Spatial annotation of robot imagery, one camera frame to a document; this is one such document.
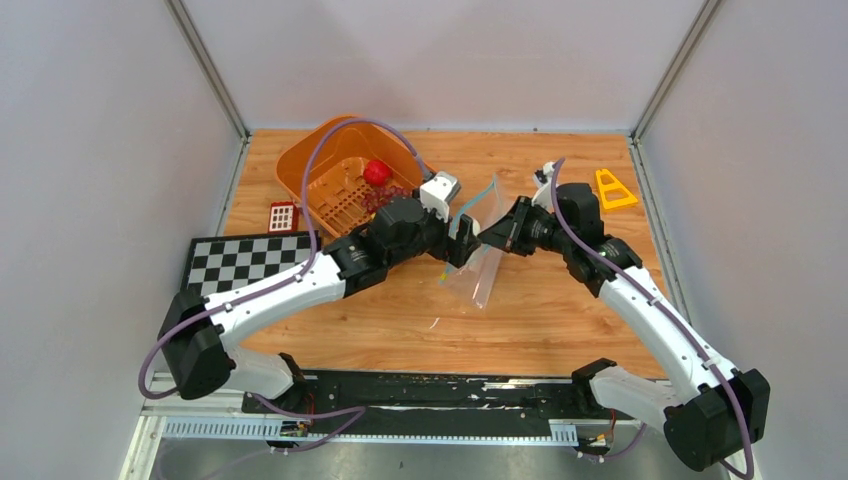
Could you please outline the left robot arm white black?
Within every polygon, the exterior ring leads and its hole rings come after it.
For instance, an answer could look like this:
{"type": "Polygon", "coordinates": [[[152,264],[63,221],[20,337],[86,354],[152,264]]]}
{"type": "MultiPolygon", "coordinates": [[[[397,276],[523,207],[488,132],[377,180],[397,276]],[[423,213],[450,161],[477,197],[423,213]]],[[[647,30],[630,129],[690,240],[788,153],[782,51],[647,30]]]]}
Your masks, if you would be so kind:
{"type": "Polygon", "coordinates": [[[173,392],[195,400],[234,388],[268,398],[283,413],[298,411],[307,389],[295,379],[293,361],[245,350],[242,342],[293,314],[371,288],[421,255],[460,268],[479,247],[479,230],[466,214],[443,219],[419,200],[401,197],[288,270],[207,297],[178,292],[154,348],[164,356],[173,392]]]}

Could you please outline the orange plastic basket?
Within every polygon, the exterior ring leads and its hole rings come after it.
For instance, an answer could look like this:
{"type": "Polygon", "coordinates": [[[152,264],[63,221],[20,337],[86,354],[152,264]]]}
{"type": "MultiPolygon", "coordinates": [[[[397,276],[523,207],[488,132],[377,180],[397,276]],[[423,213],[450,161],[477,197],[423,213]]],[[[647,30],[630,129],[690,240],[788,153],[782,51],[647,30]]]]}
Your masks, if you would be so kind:
{"type": "Polygon", "coordinates": [[[276,177],[313,224],[339,237],[371,219],[376,193],[363,173],[376,160],[390,170],[387,189],[408,192],[422,183],[419,162],[397,135],[352,115],[325,122],[284,151],[276,177]]]}

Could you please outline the clear zip top bag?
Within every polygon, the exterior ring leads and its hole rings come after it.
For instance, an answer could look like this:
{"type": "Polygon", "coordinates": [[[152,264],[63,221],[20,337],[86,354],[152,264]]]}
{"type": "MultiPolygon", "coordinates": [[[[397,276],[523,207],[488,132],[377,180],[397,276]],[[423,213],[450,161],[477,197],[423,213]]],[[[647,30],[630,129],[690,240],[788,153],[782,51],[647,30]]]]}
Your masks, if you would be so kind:
{"type": "MultiPolygon", "coordinates": [[[[492,226],[508,210],[505,192],[497,174],[478,194],[458,209],[474,221],[474,233],[492,226]]],[[[448,264],[439,285],[470,306],[485,309],[493,289],[503,252],[481,245],[462,268],[448,264]]]]}

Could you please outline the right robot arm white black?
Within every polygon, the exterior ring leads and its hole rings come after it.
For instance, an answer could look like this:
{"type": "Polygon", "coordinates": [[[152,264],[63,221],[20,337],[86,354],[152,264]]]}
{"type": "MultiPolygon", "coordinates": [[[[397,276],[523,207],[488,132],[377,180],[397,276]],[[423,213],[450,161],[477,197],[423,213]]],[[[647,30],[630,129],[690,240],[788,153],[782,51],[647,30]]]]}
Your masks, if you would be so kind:
{"type": "Polygon", "coordinates": [[[585,183],[520,196],[479,234],[483,244],[529,256],[563,257],[571,276],[623,319],[661,365],[664,384],[599,359],[576,371],[571,403],[584,417],[624,413],[664,434],[675,455],[702,471],[737,452],[752,459],[764,436],[770,385],[711,347],[665,298],[640,257],[604,230],[600,202],[585,183]]]}

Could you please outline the purple toy grapes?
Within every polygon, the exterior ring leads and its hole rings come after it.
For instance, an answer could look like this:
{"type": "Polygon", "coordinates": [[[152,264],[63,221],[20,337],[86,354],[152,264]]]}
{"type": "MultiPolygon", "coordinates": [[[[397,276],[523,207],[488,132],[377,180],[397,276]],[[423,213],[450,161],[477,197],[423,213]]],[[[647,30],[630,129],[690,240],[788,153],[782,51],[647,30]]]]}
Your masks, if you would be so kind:
{"type": "Polygon", "coordinates": [[[368,214],[374,214],[383,206],[388,205],[396,197],[410,197],[412,191],[396,185],[372,188],[368,190],[362,201],[361,206],[368,214]]]}

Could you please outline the red toy apple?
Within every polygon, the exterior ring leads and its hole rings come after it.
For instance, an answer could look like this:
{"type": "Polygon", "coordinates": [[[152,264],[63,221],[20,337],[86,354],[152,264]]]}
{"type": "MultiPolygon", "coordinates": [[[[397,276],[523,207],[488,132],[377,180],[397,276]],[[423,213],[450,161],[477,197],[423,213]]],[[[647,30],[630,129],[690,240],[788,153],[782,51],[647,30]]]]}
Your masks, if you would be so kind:
{"type": "Polygon", "coordinates": [[[362,177],[372,187],[384,187],[392,179],[392,170],[383,161],[371,159],[366,162],[362,177]]]}

